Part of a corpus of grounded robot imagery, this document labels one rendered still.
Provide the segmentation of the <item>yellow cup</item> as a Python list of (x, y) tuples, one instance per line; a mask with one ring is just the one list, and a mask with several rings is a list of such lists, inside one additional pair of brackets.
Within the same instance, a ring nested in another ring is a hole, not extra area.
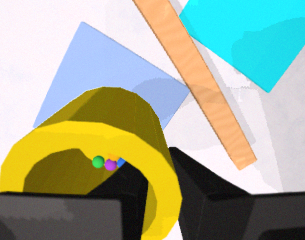
[(137, 93), (89, 89), (13, 144), (1, 164), (0, 191), (83, 194), (119, 167), (93, 158), (121, 157), (148, 179), (141, 240), (163, 240), (178, 220), (180, 186), (158, 116)]

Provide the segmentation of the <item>blue marble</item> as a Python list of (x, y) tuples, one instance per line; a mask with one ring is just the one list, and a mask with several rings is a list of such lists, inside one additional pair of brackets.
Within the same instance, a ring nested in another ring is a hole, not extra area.
[(117, 160), (117, 166), (118, 166), (118, 167), (121, 167), (125, 162), (126, 162), (126, 161), (120, 157), (120, 159)]

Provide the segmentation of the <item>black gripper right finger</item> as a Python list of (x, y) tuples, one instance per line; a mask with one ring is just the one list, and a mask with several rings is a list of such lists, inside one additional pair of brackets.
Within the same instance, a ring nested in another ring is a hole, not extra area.
[(267, 230), (305, 227), (305, 191), (248, 193), (179, 148), (168, 149), (182, 197), (182, 240), (258, 240)]

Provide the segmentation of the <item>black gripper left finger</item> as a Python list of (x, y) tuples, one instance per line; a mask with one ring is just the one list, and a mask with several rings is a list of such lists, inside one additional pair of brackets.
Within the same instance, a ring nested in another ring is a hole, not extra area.
[(147, 193), (127, 161), (86, 195), (0, 191), (0, 240), (141, 240)]

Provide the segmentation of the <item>purple marble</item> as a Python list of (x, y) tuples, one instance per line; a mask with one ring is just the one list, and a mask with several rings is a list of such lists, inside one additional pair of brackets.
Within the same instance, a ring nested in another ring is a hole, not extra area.
[(108, 159), (106, 162), (105, 162), (105, 167), (108, 169), (108, 170), (114, 170), (117, 166), (117, 163), (116, 161), (111, 161), (110, 159)]

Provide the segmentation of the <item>green marble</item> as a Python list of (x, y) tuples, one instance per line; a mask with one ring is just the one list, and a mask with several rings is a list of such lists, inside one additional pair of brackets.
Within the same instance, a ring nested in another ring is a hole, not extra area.
[(105, 164), (105, 159), (102, 156), (95, 156), (92, 160), (92, 164), (96, 168), (101, 168)]

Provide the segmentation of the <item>light orange wooden bar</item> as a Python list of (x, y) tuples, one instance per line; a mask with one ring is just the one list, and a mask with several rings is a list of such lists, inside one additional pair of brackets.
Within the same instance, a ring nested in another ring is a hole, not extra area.
[(238, 170), (257, 161), (228, 101), (169, 0), (132, 0)]

